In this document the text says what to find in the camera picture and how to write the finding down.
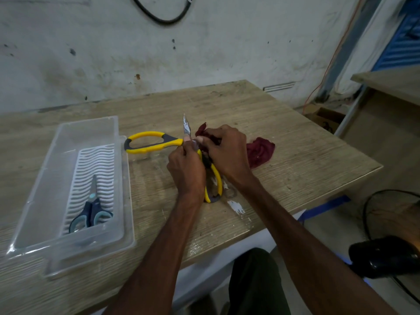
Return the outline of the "person's right hand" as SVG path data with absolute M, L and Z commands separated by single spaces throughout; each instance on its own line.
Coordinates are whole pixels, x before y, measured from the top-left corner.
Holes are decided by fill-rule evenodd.
M 228 125 L 227 133 L 223 138 L 226 154 L 209 154 L 213 164 L 227 180 L 238 190 L 251 190 L 260 187 L 259 180 L 252 173 L 247 157 L 246 135 L 237 128 Z

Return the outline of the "person's left hand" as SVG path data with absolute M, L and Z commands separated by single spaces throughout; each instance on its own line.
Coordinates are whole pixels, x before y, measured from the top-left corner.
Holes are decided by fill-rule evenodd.
M 192 152 L 185 152 L 182 145 L 169 154 L 167 169 L 178 191 L 178 199 L 200 207 L 204 201 L 206 172 L 195 144 Z

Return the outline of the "dark red cloth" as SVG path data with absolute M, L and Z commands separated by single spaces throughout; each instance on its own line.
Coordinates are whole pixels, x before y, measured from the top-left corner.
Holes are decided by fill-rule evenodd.
M 195 133 L 195 136 L 203 136 L 209 138 L 215 145 L 221 144 L 221 138 L 210 135 L 206 132 L 207 123 L 203 123 Z M 246 144 L 247 157 L 250 169 L 256 169 L 267 163 L 275 152 L 275 143 L 261 137 L 257 137 L 253 142 Z

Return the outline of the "person's right forearm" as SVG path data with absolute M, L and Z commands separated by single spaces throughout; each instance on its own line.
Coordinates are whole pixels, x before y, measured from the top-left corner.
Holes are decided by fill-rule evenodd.
M 232 184 L 269 230 L 291 280 L 313 315 L 398 315 L 293 218 L 253 174 Z

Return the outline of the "person's left forearm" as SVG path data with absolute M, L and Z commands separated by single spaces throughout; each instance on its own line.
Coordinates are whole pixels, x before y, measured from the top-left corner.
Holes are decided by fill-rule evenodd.
M 186 243 L 203 200 L 199 192 L 179 193 L 165 225 L 102 315 L 170 315 Z

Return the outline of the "white ribbed drain insert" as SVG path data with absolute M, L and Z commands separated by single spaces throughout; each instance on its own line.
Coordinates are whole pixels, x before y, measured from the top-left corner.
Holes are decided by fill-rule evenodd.
M 61 235 L 108 222 L 114 205 L 113 143 L 78 152 Z

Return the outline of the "small blue grey scissors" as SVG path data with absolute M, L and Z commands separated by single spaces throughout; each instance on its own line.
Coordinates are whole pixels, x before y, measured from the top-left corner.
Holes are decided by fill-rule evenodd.
M 68 233 L 74 233 L 84 228 L 99 225 L 104 220 L 107 221 L 112 217 L 113 213 L 111 211 L 102 208 L 97 192 L 97 176 L 93 175 L 87 201 L 81 213 L 71 221 Z

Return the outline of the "cardboard box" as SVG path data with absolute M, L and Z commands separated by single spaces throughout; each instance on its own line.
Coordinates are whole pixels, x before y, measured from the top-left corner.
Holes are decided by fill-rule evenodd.
M 321 105 L 308 105 L 303 115 L 331 134 L 335 134 L 346 116 L 343 113 L 330 110 Z

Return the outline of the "clear plastic tray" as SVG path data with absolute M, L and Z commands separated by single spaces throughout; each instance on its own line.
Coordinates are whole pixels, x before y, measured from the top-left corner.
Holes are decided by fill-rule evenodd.
M 134 247 L 125 139 L 118 116 L 60 124 L 5 258 L 54 277 Z

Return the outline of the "blue tape strip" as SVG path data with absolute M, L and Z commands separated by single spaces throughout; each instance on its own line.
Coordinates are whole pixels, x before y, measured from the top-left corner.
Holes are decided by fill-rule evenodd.
M 346 195 L 342 195 L 339 196 L 337 198 L 331 199 L 319 206 L 315 206 L 310 210 L 306 210 L 304 213 L 302 213 L 302 215 L 300 215 L 300 217 L 297 219 L 299 222 L 304 222 L 310 218 L 316 217 L 320 214 L 323 214 L 327 211 L 333 210 L 345 203 L 350 202 L 351 199 L 346 196 Z

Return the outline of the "person's dark trouser leg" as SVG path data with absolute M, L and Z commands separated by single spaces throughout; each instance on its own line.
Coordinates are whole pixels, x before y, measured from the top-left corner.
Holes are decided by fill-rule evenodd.
M 264 249 L 234 260 L 228 294 L 228 315 L 291 315 L 276 261 Z

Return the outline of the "wooden side table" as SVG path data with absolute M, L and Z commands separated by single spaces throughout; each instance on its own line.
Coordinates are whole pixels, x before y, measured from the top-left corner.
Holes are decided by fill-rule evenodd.
M 400 100 L 420 106 L 420 64 L 354 74 L 351 80 L 362 85 L 360 95 L 354 99 L 344 120 L 334 133 L 341 137 L 357 108 L 370 91 L 380 91 Z

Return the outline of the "black fan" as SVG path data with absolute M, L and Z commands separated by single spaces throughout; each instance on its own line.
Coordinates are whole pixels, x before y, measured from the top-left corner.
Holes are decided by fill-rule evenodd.
M 345 263 L 360 278 L 379 279 L 391 278 L 393 281 L 420 306 L 417 298 L 397 277 L 401 275 L 420 273 L 420 251 L 412 244 L 393 235 L 372 239 L 367 221 L 367 208 L 371 199 L 386 192 L 397 192 L 418 198 L 414 203 L 420 206 L 420 194 L 398 189 L 383 189 L 369 195 L 362 206 L 362 225 L 366 241 L 352 244 L 349 247 L 350 262 Z

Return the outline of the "blue corrugated panel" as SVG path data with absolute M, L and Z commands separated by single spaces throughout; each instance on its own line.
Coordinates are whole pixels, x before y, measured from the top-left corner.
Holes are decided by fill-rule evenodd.
M 371 71 L 420 65 L 420 0 L 406 0 L 402 21 Z

